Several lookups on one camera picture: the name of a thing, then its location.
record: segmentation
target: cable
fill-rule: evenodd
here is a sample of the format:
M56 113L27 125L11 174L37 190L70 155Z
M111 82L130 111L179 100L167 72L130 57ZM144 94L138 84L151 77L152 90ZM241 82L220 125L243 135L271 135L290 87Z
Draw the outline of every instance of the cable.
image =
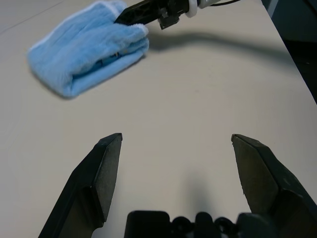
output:
M216 3L216 4L213 4L213 5L210 5L210 6L224 6L224 5L228 5L228 4L235 3L235 2L237 2L237 1L240 1L240 0L226 1L226 2L221 2L221 3Z

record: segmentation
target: white table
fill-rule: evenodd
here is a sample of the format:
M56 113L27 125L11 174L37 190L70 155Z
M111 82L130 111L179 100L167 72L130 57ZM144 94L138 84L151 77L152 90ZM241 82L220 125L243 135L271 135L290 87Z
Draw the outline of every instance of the white table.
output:
M73 100L29 72L27 49L87 0L65 0L0 35L0 237L34 238L97 141L123 133L108 221L136 209L235 221L249 211L230 137L271 148L317 201L317 107L260 0L149 24L145 59Z

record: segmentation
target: blue towel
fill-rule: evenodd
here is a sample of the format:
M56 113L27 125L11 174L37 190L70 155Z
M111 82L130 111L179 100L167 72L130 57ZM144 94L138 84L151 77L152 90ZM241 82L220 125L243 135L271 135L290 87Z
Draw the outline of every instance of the blue towel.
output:
M122 1L98 1L66 18L29 50L33 73L72 98L135 63L149 48L148 30L115 24L125 8Z

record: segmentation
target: white towel edge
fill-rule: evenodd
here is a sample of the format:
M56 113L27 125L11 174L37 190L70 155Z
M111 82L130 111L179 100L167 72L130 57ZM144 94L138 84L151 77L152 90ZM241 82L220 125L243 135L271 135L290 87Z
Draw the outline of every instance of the white towel edge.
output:
M79 14L82 14L86 11L91 10L94 6L98 5L98 4L102 4L105 7L107 7L112 13L113 15L117 18L120 15L120 12L108 1L96 1L93 4L91 4L90 6L68 16L67 18L65 18L59 25L57 25L49 34L47 34L43 39L41 39L40 41L38 41L37 43L35 43L29 50L28 52L30 52L31 50L35 49L36 47L40 46L41 44L43 44L44 42L46 42L51 36L52 34L61 26L63 25L65 22L75 18L76 16L78 16Z
M147 34L149 33L148 28L145 25L143 25L143 24L140 24L140 23L139 24L134 24L134 25L131 25L131 27L137 27L137 28L141 29L145 36L147 36Z

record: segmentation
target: towel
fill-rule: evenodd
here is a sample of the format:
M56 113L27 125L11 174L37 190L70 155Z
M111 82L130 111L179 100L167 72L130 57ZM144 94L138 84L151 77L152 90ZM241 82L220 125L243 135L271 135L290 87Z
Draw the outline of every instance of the towel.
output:
M57 94L72 98L138 61L149 49L147 28L114 21L122 1L98 1L63 20L30 48L33 73Z

